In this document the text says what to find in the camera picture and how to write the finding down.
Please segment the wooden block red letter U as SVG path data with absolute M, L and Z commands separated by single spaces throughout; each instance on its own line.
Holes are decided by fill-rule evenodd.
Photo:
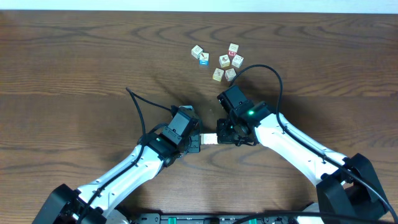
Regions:
M 216 133 L 206 133 L 204 144 L 218 144 L 218 137 Z

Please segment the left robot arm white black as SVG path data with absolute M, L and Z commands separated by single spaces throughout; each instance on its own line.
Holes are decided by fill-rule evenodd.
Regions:
M 172 115 L 160 134 L 143 135 L 130 155 L 101 177 L 75 190 L 66 184 L 53 190 L 34 223 L 106 223 L 130 193 L 185 152 L 200 119 L 192 106 L 174 106 Z

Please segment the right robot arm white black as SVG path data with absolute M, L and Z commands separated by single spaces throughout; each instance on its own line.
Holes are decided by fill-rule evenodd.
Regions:
M 302 215 L 323 223 L 378 221 L 396 212 L 384 193 L 373 165 L 361 154 L 346 157 L 316 142 L 288 122 L 277 108 L 265 102 L 220 99 L 227 112 L 226 124 L 218 124 L 218 141 L 233 138 L 272 149 L 297 168 L 317 190 L 318 210 Z

